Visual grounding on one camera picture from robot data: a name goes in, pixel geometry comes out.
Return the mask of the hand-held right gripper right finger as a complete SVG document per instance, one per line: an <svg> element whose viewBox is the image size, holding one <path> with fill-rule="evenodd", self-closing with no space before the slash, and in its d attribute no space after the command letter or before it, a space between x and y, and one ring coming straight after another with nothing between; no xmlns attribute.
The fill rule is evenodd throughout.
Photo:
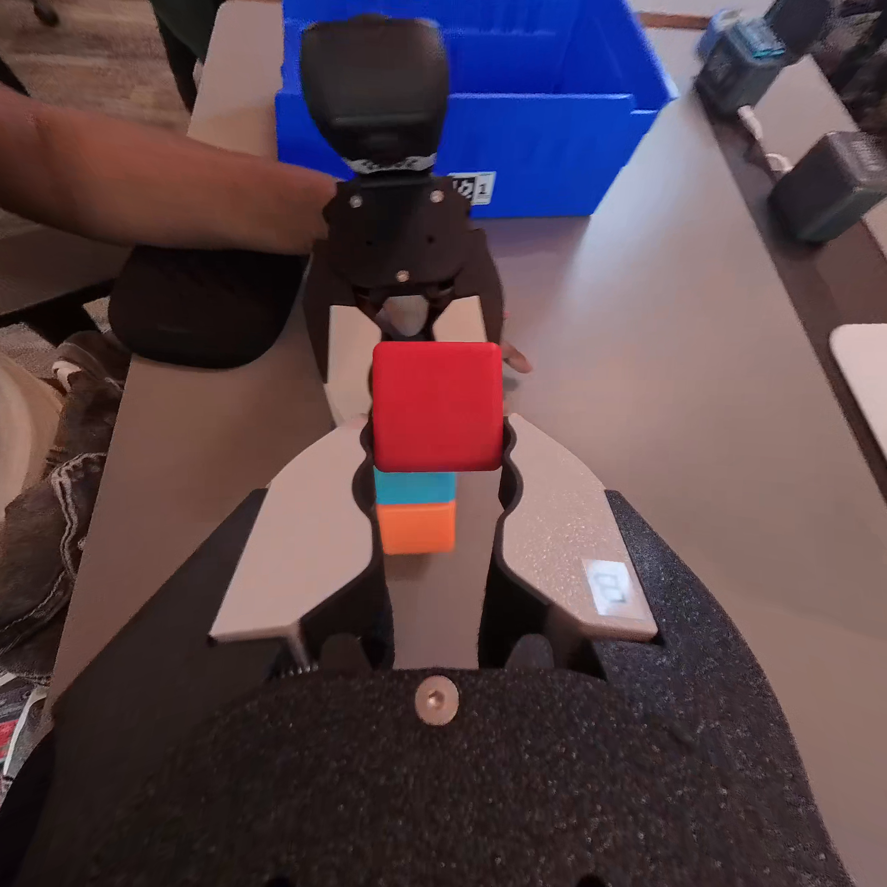
<svg viewBox="0 0 887 887"><path fill-rule="evenodd" d="M576 455L522 416L504 419L485 664L526 636L554 666L597 666L593 643L654 641L659 629L607 490Z"/></svg>

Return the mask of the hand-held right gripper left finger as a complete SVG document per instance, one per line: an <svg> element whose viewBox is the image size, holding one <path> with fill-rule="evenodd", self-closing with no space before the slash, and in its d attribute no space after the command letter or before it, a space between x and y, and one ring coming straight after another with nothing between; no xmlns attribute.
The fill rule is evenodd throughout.
<svg viewBox="0 0 887 887"><path fill-rule="evenodd" d="M337 427L268 484L211 627L218 643L276 638L298 663L327 639L365 638L383 614L368 417Z"/></svg>

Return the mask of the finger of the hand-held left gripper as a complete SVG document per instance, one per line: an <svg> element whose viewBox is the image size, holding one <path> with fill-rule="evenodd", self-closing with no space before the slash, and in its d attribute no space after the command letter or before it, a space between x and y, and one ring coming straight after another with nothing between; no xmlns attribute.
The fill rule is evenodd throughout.
<svg viewBox="0 0 887 887"><path fill-rule="evenodd" d="M369 413L372 353L381 339L382 330L360 309L330 308L327 403L336 427Z"/></svg>

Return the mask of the red foam cube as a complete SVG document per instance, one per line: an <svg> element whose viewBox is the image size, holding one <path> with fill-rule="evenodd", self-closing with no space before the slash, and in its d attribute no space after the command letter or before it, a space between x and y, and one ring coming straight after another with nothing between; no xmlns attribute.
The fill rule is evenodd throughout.
<svg viewBox="0 0 887 887"><path fill-rule="evenodd" d="M385 473L499 469L503 394L495 343L379 343L371 363L374 466Z"/></svg>

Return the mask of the orange foam cube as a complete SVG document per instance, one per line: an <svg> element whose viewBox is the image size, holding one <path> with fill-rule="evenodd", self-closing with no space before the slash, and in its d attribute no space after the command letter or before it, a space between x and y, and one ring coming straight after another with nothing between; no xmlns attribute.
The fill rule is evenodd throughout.
<svg viewBox="0 0 887 887"><path fill-rule="evenodd" d="M456 545L457 504L378 504L383 552L389 556L449 553Z"/></svg>

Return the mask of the teal foam cube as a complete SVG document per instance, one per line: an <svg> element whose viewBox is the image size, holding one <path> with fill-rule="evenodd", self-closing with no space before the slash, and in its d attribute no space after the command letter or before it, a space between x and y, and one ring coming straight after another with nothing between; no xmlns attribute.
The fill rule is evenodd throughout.
<svg viewBox="0 0 887 887"><path fill-rule="evenodd" d="M455 500L454 472L384 472L373 469L375 500L380 505L446 504Z"/></svg>

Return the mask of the blue plastic bin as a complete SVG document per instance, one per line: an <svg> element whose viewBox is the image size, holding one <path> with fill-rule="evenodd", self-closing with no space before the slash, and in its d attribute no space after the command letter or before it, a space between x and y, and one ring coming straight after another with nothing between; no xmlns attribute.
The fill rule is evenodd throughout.
<svg viewBox="0 0 887 887"><path fill-rule="evenodd" d="M593 215L677 96L629 2L284 1L281 161L353 177L310 117L299 61L310 24L362 13L440 29L450 101L435 172L474 218Z"/></svg>

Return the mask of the person's left forearm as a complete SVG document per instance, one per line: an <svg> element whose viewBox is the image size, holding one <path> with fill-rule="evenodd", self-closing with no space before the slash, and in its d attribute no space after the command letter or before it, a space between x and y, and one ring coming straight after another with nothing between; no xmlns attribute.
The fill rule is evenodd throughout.
<svg viewBox="0 0 887 887"><path fill-rule="evenodd" d="M280 164L1 90L1 206L121 245L296 254Z"/></svg>

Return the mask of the person's left hand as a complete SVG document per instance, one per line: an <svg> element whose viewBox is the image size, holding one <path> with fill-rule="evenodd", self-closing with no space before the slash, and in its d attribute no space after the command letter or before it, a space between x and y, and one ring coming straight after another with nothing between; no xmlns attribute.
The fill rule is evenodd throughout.
<svg viewBox="0 0 887 887"><path fill-rule="evenodd" d="M275 192L265 250L276 255L307 255L319 239L327 237L324 210L336 195L340 180L287 163L277 162L273 167Z"/></svg>

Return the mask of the white stand base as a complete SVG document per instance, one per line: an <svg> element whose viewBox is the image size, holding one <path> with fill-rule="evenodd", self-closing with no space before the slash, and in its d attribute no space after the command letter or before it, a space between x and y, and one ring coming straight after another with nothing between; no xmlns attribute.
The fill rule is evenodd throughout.
<svg viewBox="0 0 887 887"><path fill-rule="evenodd" d="M885 456L886 324L846 324L828 338L838 368Z"/></svg>

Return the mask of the black power unit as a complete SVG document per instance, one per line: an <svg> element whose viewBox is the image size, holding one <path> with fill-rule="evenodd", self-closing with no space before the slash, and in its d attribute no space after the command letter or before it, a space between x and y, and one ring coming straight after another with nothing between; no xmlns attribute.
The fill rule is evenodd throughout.
<svg viewBox="0 0 887 887"><path fill-rule="evenodd" d="M788 64L784 42L764 18L735 9L716 12L696 44L701 63L694 87L721 118L752 108Z"/></svg>
<svg viewBox="0 0 887 887"><path fill-rule="evenodd" d="M853 227L886 197L881 139L831 131L772 187L768 205L794 241L820 245Z"/></svg>

